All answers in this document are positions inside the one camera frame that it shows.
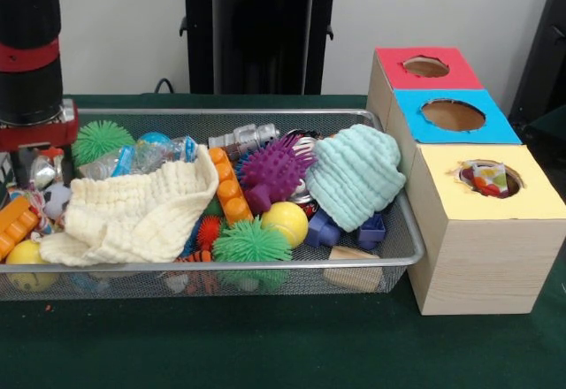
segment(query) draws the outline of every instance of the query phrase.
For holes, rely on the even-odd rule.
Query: mint green knitted fabric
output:
[[[401,153],[388,134],[361,124],[341,130],[314,148],[307,188],[343,230],[353,232],[393,201],[405,184]]]

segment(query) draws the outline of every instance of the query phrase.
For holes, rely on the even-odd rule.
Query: knitted cloth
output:
[[[65,233],[43,238],[40,254],[68,266],[172,262],[217,187],[205,146],[194,163],[169,162],[151,174],[103,181],[76,179]]]
[[[383,210],[405,184],[397,171],[401,153],[390,135],[361,124],[342,130],[314,148],[307,188],[320,207],[347,232]]]

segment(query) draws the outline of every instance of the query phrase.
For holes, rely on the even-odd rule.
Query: red band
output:
[[[29,72],[49,65],[59,57],[59,39],[46,46],[20,50],[0,43],[0,72]]]

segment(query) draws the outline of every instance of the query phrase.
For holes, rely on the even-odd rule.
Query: green table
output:
[[[363,108],[363,96],[75,96],[80,107]],[[390,294],[0,302],[0,388],[563,388],[566,266],[528,316]]]

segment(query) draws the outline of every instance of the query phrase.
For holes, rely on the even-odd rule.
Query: metal wire basket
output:
[[[80,123],[110,119],[127,128],[134,138],[150,131],[170,137],[190,134],[200,143],[211,135],[231,132],[249,123],[273,123],[282,132],[316,129],[337,133],[353,124],[379,128],[368,111],[360,110],[152,110],[83,109]],[[3,167],[3,178],[11,177]],[[376,259],[330,261],[330,248],[301,245],[293,260],[271,263],[130,263],[74,269],[62,265],[0,264],[0,300],[117,299],[168,296],[239,294],[352,294],[364,289],[356,282],[370,281],[377,293],[393,289],[408,265],[424,253],[424,244],[407,197],[401,192],[384,211],[386,239],[372,253]],[[344,234],[340,245],[356,247],[355,235]],[[335,285],[329,273],[339,272]],[[257,290],[253,281],[279,282]],[[240,284],[226,282],[240,281]]]

